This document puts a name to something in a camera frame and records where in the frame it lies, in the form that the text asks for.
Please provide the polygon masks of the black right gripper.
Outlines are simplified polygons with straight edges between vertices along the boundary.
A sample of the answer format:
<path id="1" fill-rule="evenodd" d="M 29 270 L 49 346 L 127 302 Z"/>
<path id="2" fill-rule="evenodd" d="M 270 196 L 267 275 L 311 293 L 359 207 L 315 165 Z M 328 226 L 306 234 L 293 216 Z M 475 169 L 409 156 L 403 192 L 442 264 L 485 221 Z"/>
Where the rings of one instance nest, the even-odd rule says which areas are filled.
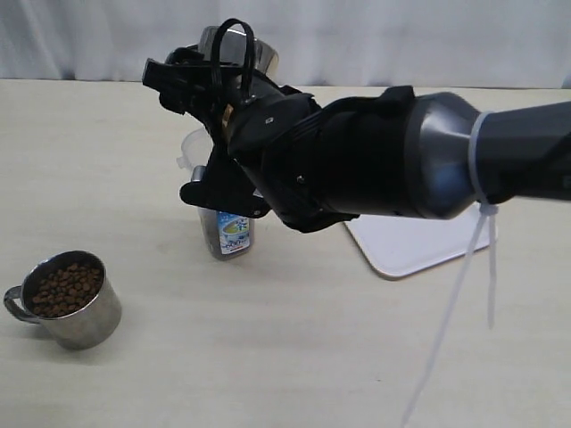
<path id="1" fill-rule="evenodd" d="M 190 114 L 226 147 L 259 147 L 283 135 L 286 94 L 255 69 L 255 47 L 245 48 L 242 65 L 221 62 L 217 46 L 206 60 L 197 47 L 177 48 L 162 62 L 147 60 L 142 84 L 158 92 L 161 106 Z M 226 149 L 214 146 L 202 178 L 182 185 L 179 197 L 187 205 L 262 218 L 270 206 L 255 190 Z"/>

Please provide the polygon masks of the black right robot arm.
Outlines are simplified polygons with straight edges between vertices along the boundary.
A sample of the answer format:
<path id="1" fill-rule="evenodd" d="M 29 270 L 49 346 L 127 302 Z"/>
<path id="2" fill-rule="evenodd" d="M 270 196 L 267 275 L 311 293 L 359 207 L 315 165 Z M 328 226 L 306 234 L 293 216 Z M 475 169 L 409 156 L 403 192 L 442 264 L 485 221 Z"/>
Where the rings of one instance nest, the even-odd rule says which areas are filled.
<path id="1" fill-rule="evenodd" d="M 474 202 L 570 198 L 570 105 L 483 112 L 459 95 L 392 86 L 328 105 L 192 46 L 149 60 L 161 105 L 200 121 L 213 147 L 189 205 L 274 212 L 312 233 L 362 215 L 448 219 Z"/>

